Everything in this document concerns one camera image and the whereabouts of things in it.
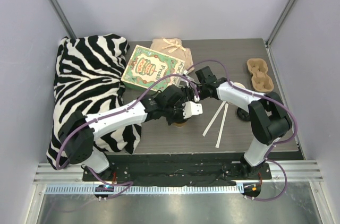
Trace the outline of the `brown cardboard cup carrier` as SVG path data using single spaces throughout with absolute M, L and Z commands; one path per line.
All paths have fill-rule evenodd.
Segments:
M 261 93 L 272 92 L 274 83 L 268 73 L 268 65 L 261 58 L 251 58 L 247 62 L 248 71 L 251 74 L 251 83 L 255 91 Z

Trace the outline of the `brown paper coffee cup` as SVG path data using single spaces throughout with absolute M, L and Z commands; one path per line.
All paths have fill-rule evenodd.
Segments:
M 176 122 L 174 123 L 174 126 L 176 127 L 183 127 L 186 125 L 187 120 L 181 121 L 181 122 Z

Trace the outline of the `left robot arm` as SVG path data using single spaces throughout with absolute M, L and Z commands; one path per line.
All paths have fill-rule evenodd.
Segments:
M 106 155 L 94 146 L 95 140 L 121 128 L 161 117 L 166 118 L 168 124 L 185 122 L 188 119 L 185 109 L 193 99 L 194 94 L 188 87 L 171 85 L 159 93 L 143 93 L 137 100 L 103 113 L 74 112 L 58 133 L 62 143 L 60 153 L 66 154 L 66 162 L 60 162 L 59 154 L 56 168 L 81 163 L 94 171 L 100 180 L 109 180 L 113 167 Z

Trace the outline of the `green illustrated paper bag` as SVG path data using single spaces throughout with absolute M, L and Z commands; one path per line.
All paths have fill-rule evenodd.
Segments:
M 167 75 L 182 74 L 184 65 L 181 59 L 136 45 L 121 81 L 127 87 L 144 90 Z

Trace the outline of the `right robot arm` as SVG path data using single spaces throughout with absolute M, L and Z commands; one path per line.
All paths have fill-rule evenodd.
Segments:
M 180 89 L 188 101 L 198 102 L 214 98 L 249 115 L 253 140 L 240 159 L 239 176 L 251 179 L 258 174 L 268 155 L 277 144 L 285 143 L 281 138 L 291 129 L 297 128 L 296 119 L 275 92 L 257 93 L 236 85 L 228 78 L 216 78 L 210 67 L 196 71 L 198 83 L 191 80 Z

